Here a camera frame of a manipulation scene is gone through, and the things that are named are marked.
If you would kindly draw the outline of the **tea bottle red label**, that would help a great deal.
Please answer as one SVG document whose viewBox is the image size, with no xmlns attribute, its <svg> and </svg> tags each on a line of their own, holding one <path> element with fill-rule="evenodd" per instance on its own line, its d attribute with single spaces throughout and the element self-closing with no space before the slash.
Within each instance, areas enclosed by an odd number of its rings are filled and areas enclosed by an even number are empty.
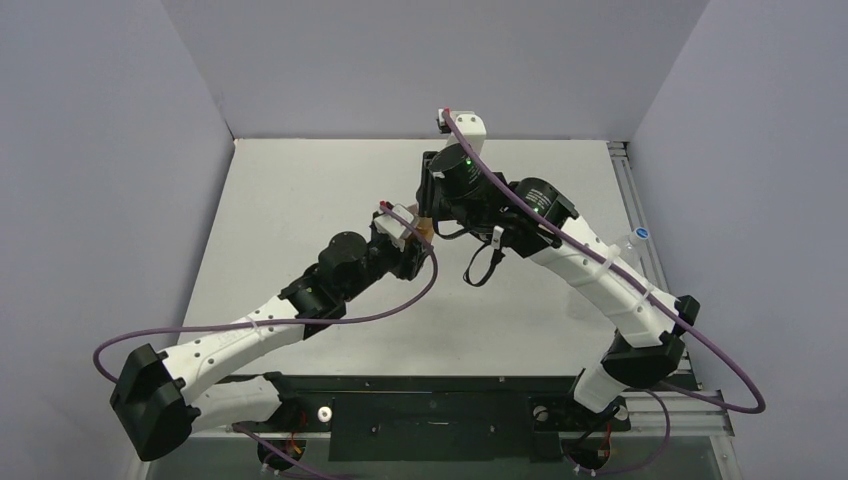
<svg viewBox="0 0 848 480">
<path fill-rule="evenodd" d="M 429 217 L 422 216 L 419 213 L 419 205 L 411 204 L 407 206 L 407 210 L 412 213 L 416 220 L 416 230 L 421 234 L 421 236 L 428 242 L 431 243 L 435 236 L 435 231 L 433 228 L 433 221 Z"/>
</svg>

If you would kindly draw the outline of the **clear plastic bottle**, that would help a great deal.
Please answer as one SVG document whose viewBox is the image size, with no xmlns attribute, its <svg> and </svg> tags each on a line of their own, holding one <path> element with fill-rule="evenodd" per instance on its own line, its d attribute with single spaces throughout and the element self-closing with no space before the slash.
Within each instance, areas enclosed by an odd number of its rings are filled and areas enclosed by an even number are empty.
<svg viewBox="0 0 848 480">
<path fill-rule="evenodd" d="M 634 232 L 624 235 L 614 242 L 619 248 L 619 258 L 636 267 L 639 265 L 646 251 L 647 240 Z"/>
</svg>

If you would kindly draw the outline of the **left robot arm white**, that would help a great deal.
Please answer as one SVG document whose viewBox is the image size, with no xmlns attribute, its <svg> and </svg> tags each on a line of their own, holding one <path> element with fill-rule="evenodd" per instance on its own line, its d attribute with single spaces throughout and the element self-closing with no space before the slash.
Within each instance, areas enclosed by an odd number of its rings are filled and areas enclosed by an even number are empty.
<svg viewBox="0 0 848 480">
<path fill-rule="evenodd" d="M 191 434 L 225 424 L 291 427 L 298 402 L 275 386 L 276 375 L 231 380 L 240 368 L 279 348 L 349 322 L 346 306 L 385 275 L 412 280 L 435 258 L 420 232 L 388 217 L 371 235 L 341 232 L 302 275 L 247 315 L 197 327 L 197 338 L 161 350 L 132 350 L 114 379 L 110 406 L 142 461 L 158 460 Z"/>
</svg>

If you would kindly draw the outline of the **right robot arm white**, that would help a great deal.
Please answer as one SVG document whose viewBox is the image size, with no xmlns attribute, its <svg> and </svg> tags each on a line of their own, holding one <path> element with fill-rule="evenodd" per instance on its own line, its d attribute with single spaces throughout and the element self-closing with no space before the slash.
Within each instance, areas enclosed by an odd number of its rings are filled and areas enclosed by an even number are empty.
<svg viewBox="0 0 848 480">
<path fill-rule="evenodd" d="M 459 235 L 492 247 L 492 266 L 511 249 L 563 279 L 612 322 L 609 349 L 581 372 L 563 402 L 572 424 L 592 425 L 624 390 L 650 388 L 677 370 L 685 345 L 676 322 L 694 323 L 697 300 L 655 288 L 550 183 L 486 176 L 453 144 L 424 152 L 416 199 L 434 222 L 455 221 Z"/>
</svg>

